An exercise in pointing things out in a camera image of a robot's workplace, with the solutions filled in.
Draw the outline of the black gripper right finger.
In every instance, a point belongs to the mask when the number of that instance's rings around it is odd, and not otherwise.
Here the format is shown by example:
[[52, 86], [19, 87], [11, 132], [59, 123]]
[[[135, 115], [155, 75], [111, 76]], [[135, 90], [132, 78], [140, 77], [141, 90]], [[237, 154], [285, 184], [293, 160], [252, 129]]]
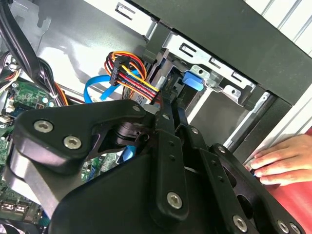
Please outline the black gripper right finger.
[[303, 227], [221, 144], [208, 147], [189, 125], [181, 99], [172, 103], [184, 163], [196, 171], [216, 234], [303, 234]]

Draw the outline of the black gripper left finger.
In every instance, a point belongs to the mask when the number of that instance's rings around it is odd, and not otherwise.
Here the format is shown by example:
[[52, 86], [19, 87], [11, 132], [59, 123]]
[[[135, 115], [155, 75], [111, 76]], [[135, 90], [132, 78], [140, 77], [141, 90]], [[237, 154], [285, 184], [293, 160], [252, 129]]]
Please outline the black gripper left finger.
[[[173, 95], [160, 93], [155, 113], [133, 100], [30, 110], [14, 124], [5, 181], [13, 190], [37, 200], [50, 219], [59, 203], [81, 181], [85, 161], [115, 153], [128, 145], [139, 156], [150, 155], [159, 164], [167, 155], [183, 164], [181, 140], [176, 136]], [[172, 187], [156, 180], [155, 221], [184, 221], [189, 214], [185, 175]]]

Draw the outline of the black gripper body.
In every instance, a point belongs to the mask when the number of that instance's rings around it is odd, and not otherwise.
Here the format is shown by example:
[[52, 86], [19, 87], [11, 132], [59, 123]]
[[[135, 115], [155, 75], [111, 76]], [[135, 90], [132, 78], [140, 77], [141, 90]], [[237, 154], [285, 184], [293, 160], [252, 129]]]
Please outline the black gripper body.
[[[188, 217], [169, 228], [157, 225], [150, 215], [155, 205], [156, 180], [172, 187], [186, 176]], [[144, 155], [71, 191], [57, 206], [51, 234], [218, 234], [221, 224], [216, 206], [201, 176], [184, 169], [167, 155], [163, 163]]]

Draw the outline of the person's hand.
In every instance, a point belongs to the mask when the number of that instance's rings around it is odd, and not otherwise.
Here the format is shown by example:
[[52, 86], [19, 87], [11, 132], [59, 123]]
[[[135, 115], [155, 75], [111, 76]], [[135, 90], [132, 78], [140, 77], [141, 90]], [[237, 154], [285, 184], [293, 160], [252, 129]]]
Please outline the person's hand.
[[289, 185], [312, 180], [312, 137], [291, 137], [254, 156], [250, 168], [264, 185]]

